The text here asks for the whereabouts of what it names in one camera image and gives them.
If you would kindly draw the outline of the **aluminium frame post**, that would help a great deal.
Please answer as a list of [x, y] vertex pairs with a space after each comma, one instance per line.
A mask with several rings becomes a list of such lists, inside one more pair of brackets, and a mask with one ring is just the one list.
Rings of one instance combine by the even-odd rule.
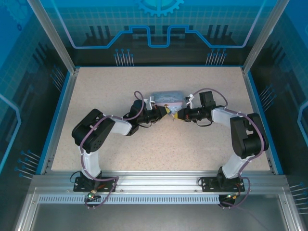
[[247, 75], [290, 0], [277, 0], [242, 68]]
[[68, 72], [76, 76], [79, 71], [79, 68], [75, 66], [71, 58], [71, 55], [69, 53], [70, 51], [73, 51], [73, 49], [70, 48], [69, 46], [65, 46], [62, 38], [58, 34], [56, 27], [54, 26], [52, 20], [50, 19], [41, 1], [40, 0], [27, 0], [27, 2], [30, 5], [32, 11], [34, 12], [36, 18], [39, 20], [49, 40], [51, 41], [54, 48], [56, 49], [59, 57], [61, 58], [65, 67], [67, 68]]

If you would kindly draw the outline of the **aluminium side rail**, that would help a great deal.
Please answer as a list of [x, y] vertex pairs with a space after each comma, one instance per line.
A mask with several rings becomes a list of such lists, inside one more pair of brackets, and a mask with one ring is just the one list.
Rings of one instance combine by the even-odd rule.
[[242, 70], [242, 74], [243, 74], [244, 82], [247, 88], [247, 92], [249, 95], [249, 99], [250, 99], [253, 111], [260, 115], [265, 133], [269, 141], [269, 148], [267, 151], [265, 151], [265, 153], [271, 164], [272, 172], [275, 175], [283, 175], [284, 172], [283, 172], [283, 169], [282, 169], [282, 166], [279, 160], [279, 156], [277, 154], [277, 151], [276, 151], [276, 148], [273, 142], [273, 138], [272, 138], [272, 135], [271, 135], [271, 132], [270, 132], [270, 129], [269, 129], [266, 117], [265, 117], [263, 107], [261, 105], [259, 94], [257, 92], [255, 83], [252, 78], [252, 75], [250, 71], [248, 71], [248, 73], [245, 73], [243, 70]]
[[69, 107], [69, 103], [73, 94], [75, 82], [79, 73], [80, 67], [76, 68], [74, 74], [67, 73], [62, 91], [51, 121], [50, 129], [41, 153], [37, 175], [44, 175], [48, 169], [50, 158], [53, 159], [56, 154], [57, 146], [60, 140], [65, 117]]

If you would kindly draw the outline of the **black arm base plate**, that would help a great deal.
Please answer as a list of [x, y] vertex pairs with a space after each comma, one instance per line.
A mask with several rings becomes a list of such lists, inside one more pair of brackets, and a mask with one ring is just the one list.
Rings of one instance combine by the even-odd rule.
[[201, 177], [197, 184], [204, 193], [245, 192], [244, 181], [239, 178], [219, 180], [218, 177]]
[[88, 179], [86, 177], [76, 177], [73, 191], [74, 192], [91, 192], [92, 190], [96, 190], [97, 192], [107, 193], [114, 186], [115, 181], [95, 181]]

